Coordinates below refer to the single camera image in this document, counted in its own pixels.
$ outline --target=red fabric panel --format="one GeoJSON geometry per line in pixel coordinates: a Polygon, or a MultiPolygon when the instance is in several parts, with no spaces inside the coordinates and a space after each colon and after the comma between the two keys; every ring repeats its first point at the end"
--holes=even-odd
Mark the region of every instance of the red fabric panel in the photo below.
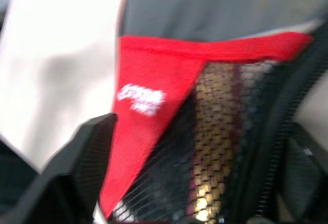
{"type": "Polygon", "coordinates": [[[110,216],[138,176],[207,62],[288,61],[311,39],[290,32],[215,43],[121,37],[113,108],[118,122],[100,195],[105,216],[110,216]]]}

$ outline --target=gray fabric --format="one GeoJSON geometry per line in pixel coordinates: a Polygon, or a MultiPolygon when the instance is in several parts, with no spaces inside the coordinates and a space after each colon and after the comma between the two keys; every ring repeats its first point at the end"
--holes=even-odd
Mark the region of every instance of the gray fabric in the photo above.
{"type": "Polygon", "coordinates": [[[307,22],[328,0],[128,0],[123,34],[215,41],[307,22]]]}

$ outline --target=white surface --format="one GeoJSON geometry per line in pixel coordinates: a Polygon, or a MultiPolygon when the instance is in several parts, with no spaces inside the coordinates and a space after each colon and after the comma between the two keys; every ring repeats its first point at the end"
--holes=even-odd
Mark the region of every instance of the white surface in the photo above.
{"type": "Polygon", "coordinates": [[[111,110],[118,4],[11,2],[0,43],[0,134],[37,170],[79,124],[111,110]]]}
{"type": "Polygon", "coordinates": [[[296,121],[328,151],[328,73],[307,94],[296,121]]]}

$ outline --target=mesh pocket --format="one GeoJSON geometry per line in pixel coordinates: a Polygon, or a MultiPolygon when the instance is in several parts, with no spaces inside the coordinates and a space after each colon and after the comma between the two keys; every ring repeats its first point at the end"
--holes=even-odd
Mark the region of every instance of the mesh pocket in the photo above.
{"type": "Polygon", "coordinates": [[[214,224],[228,213],[264,83],[280,66],[207,64],[112,218],[177,222],[194,216],[214,224]]]}

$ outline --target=gold object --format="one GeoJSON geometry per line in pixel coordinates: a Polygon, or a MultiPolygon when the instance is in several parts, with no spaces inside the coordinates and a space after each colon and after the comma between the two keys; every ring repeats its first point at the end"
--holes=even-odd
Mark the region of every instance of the gold object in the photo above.
{"type": "Polygon", "coordinates": [[[238,95],[234,93],[236,78],[233,64],[208,64],[196,84],[196,155],[193,169],[194,217],[216,224],[221,210],[225,180],[230,174],[235,154],[231,141],[234,114],[238,114],[238,95]]]}

